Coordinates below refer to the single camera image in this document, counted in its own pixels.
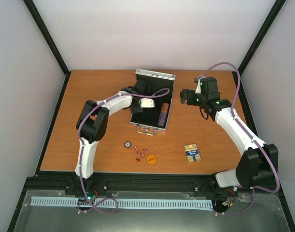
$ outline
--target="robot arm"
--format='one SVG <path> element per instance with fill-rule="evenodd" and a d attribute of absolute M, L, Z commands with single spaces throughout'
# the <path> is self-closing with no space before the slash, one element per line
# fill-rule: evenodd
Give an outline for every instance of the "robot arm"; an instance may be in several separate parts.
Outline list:
<path fill-rule="evenodd" d="M 148 86 L 145 84 L 145 82 L 138 80 L 134 87 L 126 87 L 119 91 L 117 93 L 120 95 L 119 97 L 112 100 L 109 100 L 110 98 L 106 99 L 108 102 L 106 102 L 106 100 L 97 102 L 89 100 L 85 103 L 77 122 L 76 129 L 79 128 L 83 119 L 97 105 L 101 106 L 92 114 L 92 116 L 97 115 L 96 119 L 93 120 L 89 117 L 82 125 L 80 130 L 80 151 L 77 166 L 74 170 L 78 176 L 80 176 L 80 167 L 82 169 L 82 178 L 87 179 L 93 174 L 96 148 L 99 141 L 103 138 L 106 132 L 109 116 L 121 109 L 126 109 L 129 107 L 131 108 L 132 113 L 142 112 L 143 108 L 154 107 L 154 101 L 152 99 L 132 97 L 127 95 L 129 93 L 146 94 L 147 92 Z"/>
<path fill-rule="evenodd" d="M 235 109 L 234 116 L 232 115 L 231 103 L 227 99 L 220 99 L 215 78 L 201 78 L 197 81 L 199 81 L 200 88 L 181 91 L 181 103 L 187 100 L 188 105 L 199 106 L 202 117 L 204 119 L 211 117 L 219 124 L 233 140 L 241 154 L 241 160 L 236 169 L 215 174 L 218 186 L 225 188 L 241 185 L 249 188 L 273 181 L 274 174 L 254 141 L 264 149 L 276 169 L 278 165 L 277 148 L 273 144 L 266 145 L 259 139 L 240 119 Z"/>
<path fill-rule="evenodd" d="M 127 93 L 125 91 L 119 91 L 118 94 Z M 88 101 L 81 113 L 79 122 L 77 124 L 77 127 L 80 124 L 80 121 L 89 113 L 96 105 L 99 105 L 103 101 Z M 130 107 L 132 103 L 132 96 L 121 96 L 119 98 L 115 98 L 108 103 L 104 103 L 100 110 L 98 111 L 96 120 L 92 120 L 89 118 L 85 124 L 83 125 L 81 129 L 81 138 L 84 142 L 84 150 L 83 153 L 81 153 L 83 143 L 80 140 L 80 151 L 79 151 L 79 157 L 78 157 L 78 163 L 75 168 L 75 173 L 77 175 L 80 175 L 79 170 L 79 160 L 80 156 L 82 155 L 82 177 L 87 179 L 89 178 L 92 173 L 94 172 L 94 158 L 96 153 L 97 145 L 102 139 L 102 137 L 105 134 L 108 118 L 115 112 Z"/>

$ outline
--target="orange token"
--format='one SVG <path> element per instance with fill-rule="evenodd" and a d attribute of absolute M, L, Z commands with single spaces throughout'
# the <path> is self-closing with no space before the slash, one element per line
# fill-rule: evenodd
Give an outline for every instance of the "orange token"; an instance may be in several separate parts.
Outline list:
<path fill-rule="evenodd" d="M 156 161 L 157 161 L 157 158 L 154 155 L 150 155 L 150 156 L 147 157 L 147 162 L 149 164 L 154 164 L 154 163 L 156 163 Z"/>

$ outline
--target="case lid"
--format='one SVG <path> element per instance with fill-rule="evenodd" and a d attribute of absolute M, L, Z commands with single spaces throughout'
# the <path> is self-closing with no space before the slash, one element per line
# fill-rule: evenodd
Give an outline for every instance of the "case lid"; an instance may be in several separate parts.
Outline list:
<path fill-rule="evenodd" d="M 144 81 L 149 86 L 149 95 L 152 95 L 162 88 L 169 88 L 170 93 L 168 96 L 172 97 L 175 80 L 174 74 L 137 69 L 136 76 L 137 79 Z"/>

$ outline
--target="metal case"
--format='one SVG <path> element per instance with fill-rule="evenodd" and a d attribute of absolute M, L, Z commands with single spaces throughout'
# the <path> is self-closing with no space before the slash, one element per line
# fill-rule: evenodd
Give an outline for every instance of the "metal case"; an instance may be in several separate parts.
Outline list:
<path fill-rule="evenodd" d="M 169 88 L 170 93 L 167 96 L 164 96 L 159 99 L 154 99 L 155 108 L 144 109 L 142 113 L 136 113 L 131 116 L 130 124 L 137 127 L 137 132 L 148 135 L 155 135 L 157 131 L 165 131 L 167 129 L 169 114 L 172 106 L 172 95 L 173 95 L 173 86 L 175 81 L 175 75 L 154 72 L 149 70 L 136 70 L 137 80 L 142 80 L 147 83 L 150 87 L 149 95 L 152 95 L 156 91 L 162 88 Z M 159 126 L 157 124 L 157 119 L 160 115 L 161 106 L 163 103 L 169 104 L 168 115 L 164 126 Z"/>

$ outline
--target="white wall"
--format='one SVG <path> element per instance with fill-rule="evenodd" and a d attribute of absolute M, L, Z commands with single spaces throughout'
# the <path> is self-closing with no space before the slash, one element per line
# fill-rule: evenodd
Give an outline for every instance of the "white wall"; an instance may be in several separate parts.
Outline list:
<path fill-rule="evenodd" d="M 0 232 L 34 175 L 63 80 L 23 1 L 0 0 Z"/>
<path fill-rule="evenodd" d="M 71 70 L 202 70 L 239 65 L 274 1 L 34 2 Z"/>
<path fill-rule="evenodd" d="M 279 176 L 295 221 L 295 0 L 283 6 L 242 80 L 260 136 L 279 149 Z"/>

